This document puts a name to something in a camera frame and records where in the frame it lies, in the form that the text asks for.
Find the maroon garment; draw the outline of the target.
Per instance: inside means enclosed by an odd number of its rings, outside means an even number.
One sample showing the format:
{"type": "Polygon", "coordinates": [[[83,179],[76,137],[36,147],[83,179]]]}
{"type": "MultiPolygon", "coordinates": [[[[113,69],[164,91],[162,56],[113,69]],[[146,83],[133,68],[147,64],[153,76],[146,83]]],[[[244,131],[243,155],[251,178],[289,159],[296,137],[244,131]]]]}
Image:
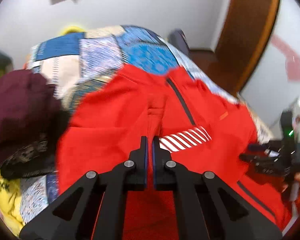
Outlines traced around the maroon garment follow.
{"type": "Polygon", "coordinates": [[[46,132],[61,110],[55,88],[42,74],[30,70],[0,77],[0,165],[46,132]]]}

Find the red fleece jacket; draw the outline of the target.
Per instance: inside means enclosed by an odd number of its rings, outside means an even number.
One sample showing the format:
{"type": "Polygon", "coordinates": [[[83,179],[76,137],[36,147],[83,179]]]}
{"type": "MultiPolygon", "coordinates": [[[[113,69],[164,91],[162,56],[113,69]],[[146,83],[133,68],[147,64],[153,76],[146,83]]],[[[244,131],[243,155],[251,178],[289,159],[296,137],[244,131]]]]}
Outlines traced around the red fleece jacket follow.
{"type": "Polygon", "coordinates": [[[90,170],[108,172],[127,160],[141,137],[158,137],[193,172],[212,171],[279,229],[289,223],[292,208],[282,200],[280,179],[239,159],[257,141],[247,107],[212,94],[183,67],[157,76],[126,64],[101,91],[84,97],[58,142],[60,192],[90,170]]]}

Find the grey blue bag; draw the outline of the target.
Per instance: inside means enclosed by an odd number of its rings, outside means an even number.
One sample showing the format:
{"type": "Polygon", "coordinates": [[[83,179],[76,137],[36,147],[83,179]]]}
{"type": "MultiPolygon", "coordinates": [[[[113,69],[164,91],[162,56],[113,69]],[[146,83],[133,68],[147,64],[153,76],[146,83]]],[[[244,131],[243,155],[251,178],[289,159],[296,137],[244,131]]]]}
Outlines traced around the grey blue bag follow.
{"type": "Polygon", "coordinates": [[[167,39],[171,45],[175,46],[175,48],[177,48],[187,57],[190,57],[190,48],[187,44],[185,34],[181,29],[174,29],[169,33],[167,39]]]}

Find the blue patchwork bed quilt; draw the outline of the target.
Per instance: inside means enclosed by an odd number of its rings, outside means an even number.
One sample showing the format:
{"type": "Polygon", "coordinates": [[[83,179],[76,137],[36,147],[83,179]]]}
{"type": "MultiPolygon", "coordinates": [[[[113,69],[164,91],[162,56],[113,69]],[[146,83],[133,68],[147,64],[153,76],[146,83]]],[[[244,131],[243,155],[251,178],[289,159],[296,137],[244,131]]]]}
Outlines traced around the blue patchwork bed quilt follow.
{"type": "Polygon", "coordinates": [[[29,68],[56,86],[56,97],[72,116],[87,94],[101,91],[126,64],[157,76],[183,67],[191,79],[203,81],[212,94],[240,103],[175,46],[148,29],[131,25],[42,42],[33,47],[29,68]]]}

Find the black lace garment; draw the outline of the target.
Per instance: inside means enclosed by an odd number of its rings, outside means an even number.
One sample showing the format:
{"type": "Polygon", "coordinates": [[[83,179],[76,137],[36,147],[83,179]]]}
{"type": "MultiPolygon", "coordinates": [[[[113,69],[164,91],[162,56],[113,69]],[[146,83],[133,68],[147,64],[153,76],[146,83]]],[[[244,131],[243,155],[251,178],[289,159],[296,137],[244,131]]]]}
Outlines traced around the black lace garment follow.
{"type": "Polygon", "coordinates": [[[0,165],[0,174],[7,180],[44,176],[56,171],[57,138],[40,135],[33,143],[17,150],[0,165]]]}

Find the brown wooden door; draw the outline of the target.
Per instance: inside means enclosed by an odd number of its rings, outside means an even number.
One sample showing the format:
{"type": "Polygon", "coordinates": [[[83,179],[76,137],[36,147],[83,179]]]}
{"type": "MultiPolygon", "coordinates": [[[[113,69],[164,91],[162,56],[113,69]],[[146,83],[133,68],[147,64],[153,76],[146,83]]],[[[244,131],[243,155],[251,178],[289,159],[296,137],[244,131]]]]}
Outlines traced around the brown wooden door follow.
{"type": "Polygon", "coordinates": [[[231,0],[215,51],[192,49],[195,64],[233,96],[242,90],[268,43],[280,0],[231,0]]]}

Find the yellow pillow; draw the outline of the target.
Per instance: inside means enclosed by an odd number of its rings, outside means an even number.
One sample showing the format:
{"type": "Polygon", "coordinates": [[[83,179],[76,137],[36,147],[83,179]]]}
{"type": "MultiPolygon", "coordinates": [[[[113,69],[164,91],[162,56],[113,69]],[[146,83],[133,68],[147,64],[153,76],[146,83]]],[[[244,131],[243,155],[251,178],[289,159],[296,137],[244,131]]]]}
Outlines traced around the yellow pillow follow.
{"type": "Polygon", "coordinates": [[[64,28],[62,28],[62,30],[59,32],[60,36],[64,36],[67,34],[72,34],[72,33],[84,33],[85,29],[80,27],[80,26],[76,26],[76,25],[68,25],[64,28]]]}

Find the yellow printed garment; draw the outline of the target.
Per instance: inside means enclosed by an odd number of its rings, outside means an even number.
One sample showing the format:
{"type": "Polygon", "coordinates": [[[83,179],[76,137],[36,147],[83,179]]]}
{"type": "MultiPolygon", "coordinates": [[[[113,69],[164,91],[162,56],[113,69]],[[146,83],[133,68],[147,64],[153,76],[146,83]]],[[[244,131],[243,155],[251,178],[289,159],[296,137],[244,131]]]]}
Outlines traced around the yellow printed garment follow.
{"type": "Polygon", "coordinates": [[[16,237],[25,225],[20,214],[21,198],[20,179],[7,180],[0,173],[0,211],[6,226],[16,237]]]}

